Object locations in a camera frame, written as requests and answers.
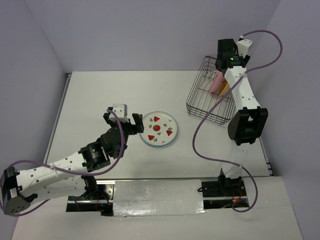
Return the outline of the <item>pink plate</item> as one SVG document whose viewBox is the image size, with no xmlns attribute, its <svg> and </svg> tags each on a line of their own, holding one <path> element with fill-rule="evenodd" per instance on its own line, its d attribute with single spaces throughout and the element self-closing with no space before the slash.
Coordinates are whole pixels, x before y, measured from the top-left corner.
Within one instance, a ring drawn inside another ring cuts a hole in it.
<svg viewBox="0 0 320 240">
<path fill-rule="evenodd" d="M 218 71 L 213 80 L 212 80 L 212 84 L 208 90 L 209 93 L 219 93 L 223 87 L 223 83 L 224 83 L 224 76 L 223 73 L 221 71 Z"/>
</svg>

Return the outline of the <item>white blue-rimmed fruit plate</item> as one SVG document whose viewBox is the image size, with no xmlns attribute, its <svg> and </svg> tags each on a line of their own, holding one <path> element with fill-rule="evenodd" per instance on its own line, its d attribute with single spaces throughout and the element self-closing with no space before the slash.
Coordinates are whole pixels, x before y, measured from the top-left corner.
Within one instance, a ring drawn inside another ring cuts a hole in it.
<svg viewBox="0 0 320 240">
<path fill-rule="evenodd" d="M 144 126 L 140 138 L 149 146 L 162 148 L 171 144 L 178 135 L 178 124 L 172 115 L 154 111 L 142 118 Z"/>
</svg>

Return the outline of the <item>dark wire dish rack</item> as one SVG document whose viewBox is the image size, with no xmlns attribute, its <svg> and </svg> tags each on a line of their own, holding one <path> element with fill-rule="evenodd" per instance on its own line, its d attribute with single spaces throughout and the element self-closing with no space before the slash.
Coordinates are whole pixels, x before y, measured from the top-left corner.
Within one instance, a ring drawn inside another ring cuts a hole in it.
<svg viewBox="0 0 320 240">
<path fill-rule="evenodd" d="M 212 56 L 203 59 L 186 99 L 186 109 L 189 115 L 203 118 L 217 102 L 220 102 L 206 119 L 221 126 L 233 118 L 236 106 L 231 93 L 223 98 L 218 90 L 210 92 L 214 79 L 218 76 L 215 62 L 216 58 Z"/>
</svg>

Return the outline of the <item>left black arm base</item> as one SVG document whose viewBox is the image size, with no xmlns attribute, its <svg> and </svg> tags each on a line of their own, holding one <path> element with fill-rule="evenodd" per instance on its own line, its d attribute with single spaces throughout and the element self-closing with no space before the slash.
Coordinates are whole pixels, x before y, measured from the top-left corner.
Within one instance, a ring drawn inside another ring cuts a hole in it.
<svg viewBox="0 0 320 240">
<path fill-rule="evenodd" d="M 68 197 L 66 212 L 98 212 L 101 216 L 113 217 L 115 182 L 96 180 L 93 176 L 82 176 L 80 179 L 84 192 Z"/>
</svg>

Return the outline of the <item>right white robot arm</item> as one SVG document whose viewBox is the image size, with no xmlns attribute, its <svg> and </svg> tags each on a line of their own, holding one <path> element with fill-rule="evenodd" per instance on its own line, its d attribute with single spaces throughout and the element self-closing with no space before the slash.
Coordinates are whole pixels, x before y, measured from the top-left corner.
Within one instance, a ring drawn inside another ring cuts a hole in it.
<svg viewBox="0 0 320 240">
<path fill-rule="evenodd" d="M 246 73 L 252 44 L 251 40 L 243 38 L 237 42 L 231 38 L 217 41 L 215 67 L 230 86 L 236 110 L 227 126 L 228 136 L 235 144 L 230 160 L 233 163 L 224 163 L 221 169 L 230 179 L 242 176 L 248 150 L 261 136 L 269 114 L 256 100 Z"/>
</svg>

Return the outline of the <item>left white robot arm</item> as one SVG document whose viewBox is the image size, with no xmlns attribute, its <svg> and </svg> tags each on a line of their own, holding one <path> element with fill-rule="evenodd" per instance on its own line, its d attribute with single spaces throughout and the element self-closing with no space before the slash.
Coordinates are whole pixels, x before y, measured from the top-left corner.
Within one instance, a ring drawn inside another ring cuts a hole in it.
<svg viewBox="0 0 320 240">
<path fill-rule="evenodd" d="M 35 162 L 32 169 L 18 170 L 10 165 L 0 178 L 3 213 L 24 216 L 30 213 L 31 205 L 42 206 L 62 196 L 79 194 L 89 200 L 95 198 L 99 190 L 95 177 L 116 166 L 124 155 L 129 136 L 144 131 L 142 114 L 134 113 L 132 117 L 134 123 L 110 107 L 103 115 L 110 129 L 79 151 L 50 164 Z"/>
</svg>

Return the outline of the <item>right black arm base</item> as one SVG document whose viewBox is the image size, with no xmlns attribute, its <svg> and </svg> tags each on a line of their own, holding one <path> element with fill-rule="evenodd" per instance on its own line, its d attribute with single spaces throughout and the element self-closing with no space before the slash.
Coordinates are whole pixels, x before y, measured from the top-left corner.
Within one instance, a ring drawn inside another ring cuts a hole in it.
<svg viewBox="0 0 320 240">
<path fill-rule="evenodd" d="M 202 181 L 197 191 L 202 193 L 205 210 L 229 209 L 233 205 L 235 208 L 249 207 L 242 177 L 227 178 L 223 170 L 220 171 L 217 179 Z"/>
</svg>

